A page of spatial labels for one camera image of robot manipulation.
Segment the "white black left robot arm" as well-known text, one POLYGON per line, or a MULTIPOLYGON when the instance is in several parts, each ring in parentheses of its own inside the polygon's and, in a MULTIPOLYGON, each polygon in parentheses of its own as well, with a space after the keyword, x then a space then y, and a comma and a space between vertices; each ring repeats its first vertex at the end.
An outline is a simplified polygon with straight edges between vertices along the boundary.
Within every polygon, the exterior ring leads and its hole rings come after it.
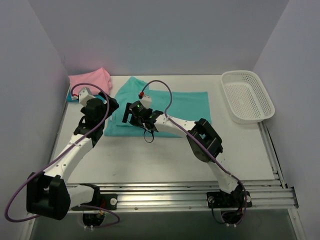
POLYGON ((100 98, 84 88, 79 93, 83 114, 66 147, 53 164, 40 173, 32 173, 26 185, 26 210, 47 218, 62 220, 72 208, 95 210, 102 204, 100 188, 91 183, 67 187, 76 166, 103 135, 105 121, 119 108, 117 101, 99 93, 100 98))

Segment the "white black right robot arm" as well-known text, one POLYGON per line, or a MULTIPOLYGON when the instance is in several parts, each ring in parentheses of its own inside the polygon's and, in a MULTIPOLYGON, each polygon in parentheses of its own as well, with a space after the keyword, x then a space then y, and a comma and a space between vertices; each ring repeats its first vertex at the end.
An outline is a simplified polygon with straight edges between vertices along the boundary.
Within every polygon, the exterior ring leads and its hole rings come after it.
POLYGON ((166 111, 147 108, 138 100, 126 104, 122 121, 151 134, 166 132, 186 138, 194 156, 207 163, 216 177, 219 189, 223 192, 223 203, 232 207, 240 198, 247 199, 242 182, 217 160, 217 156, 223 152, 222 139, 206 119, 189 121, 172 117, 166 111))

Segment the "mint green t-shirt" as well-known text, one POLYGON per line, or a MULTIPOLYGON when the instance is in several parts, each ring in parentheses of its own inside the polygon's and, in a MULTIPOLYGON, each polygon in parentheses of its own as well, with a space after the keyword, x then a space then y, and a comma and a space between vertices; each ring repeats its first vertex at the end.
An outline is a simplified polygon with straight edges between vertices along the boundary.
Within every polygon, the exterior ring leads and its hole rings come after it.
MULTIPOLYGON (((127 103, 137 101, 138 94, 147 83, 130 77, 127 82, 118 90, 115 99, 119 108, 114 111, 108 119, 104 135, 108 137, 143 137, 144 130, 132 126, 128 122, 123 123, 123 116, 127 103)), ((150 107, 153 110, 164 111, 170 102, 170 93, 162 90, 150 90, 147 86, 144 93, 151 97, 150 107)), ((172 104, 167 111, 171 117, 198 121, 200 118, 211 122, 210 104, 207 92, 172 92, 172 104)))

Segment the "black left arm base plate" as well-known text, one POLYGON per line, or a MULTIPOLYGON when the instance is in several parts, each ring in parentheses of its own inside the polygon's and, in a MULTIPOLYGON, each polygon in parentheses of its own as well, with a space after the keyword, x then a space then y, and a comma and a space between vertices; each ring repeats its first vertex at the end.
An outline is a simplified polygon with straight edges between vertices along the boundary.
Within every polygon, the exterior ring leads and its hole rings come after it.
POLYGON ((99 207, 106 210, 116 210, 118 204, 118 195, 115 193, 108 194, 96 194, 91 202, 82 203, 80 206, 74 206, 71 209, 73 211, 86 211, 89 210, 89 206, 99 207))

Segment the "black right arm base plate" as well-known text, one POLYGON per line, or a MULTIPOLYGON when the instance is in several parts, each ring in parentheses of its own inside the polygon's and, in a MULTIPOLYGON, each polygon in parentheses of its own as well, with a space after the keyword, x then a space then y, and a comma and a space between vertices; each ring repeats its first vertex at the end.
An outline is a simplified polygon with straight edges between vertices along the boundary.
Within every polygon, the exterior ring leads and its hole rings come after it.
POLYGON ((209 208, 222 209, 245 207, 245 194, 243 191, 233 192, 231 194, 223 191, 213 191, 207 192, 206 197, 209 208))

